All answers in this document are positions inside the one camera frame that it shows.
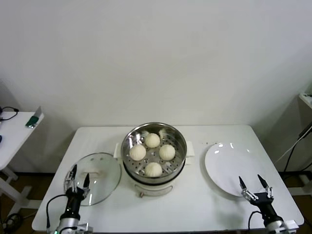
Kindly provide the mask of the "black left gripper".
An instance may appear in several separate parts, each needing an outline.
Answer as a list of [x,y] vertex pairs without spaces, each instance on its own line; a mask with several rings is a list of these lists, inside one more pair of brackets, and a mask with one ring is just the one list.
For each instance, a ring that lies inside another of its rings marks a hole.
[[87,173],[83,187],[77,188],[77,183],[75,181],[77,173],[77,164],[74,164],[71,170],[67,173],[65,180],[64,180],[64,189],[66,191],[66,196],[68,198],[65,213],[67,215],[78,215],[80,204],[84,200],[84,195],[88,195],[90,189],[90,176],[89,173]]

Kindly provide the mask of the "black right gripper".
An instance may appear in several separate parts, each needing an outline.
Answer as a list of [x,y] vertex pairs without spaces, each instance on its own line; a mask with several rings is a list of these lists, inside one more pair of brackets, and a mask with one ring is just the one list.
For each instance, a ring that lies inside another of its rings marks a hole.
[[272,206],[273,189],[261,175],[258,174],[257,176],[266,193],[255,193],[258,197],[258,199],[255,200],[255,195],[247,189],[243,179],[239,176],[241,194],[246,200],[252,200],[252,204],[260,210],[264,221],[278,221],[280,217]]

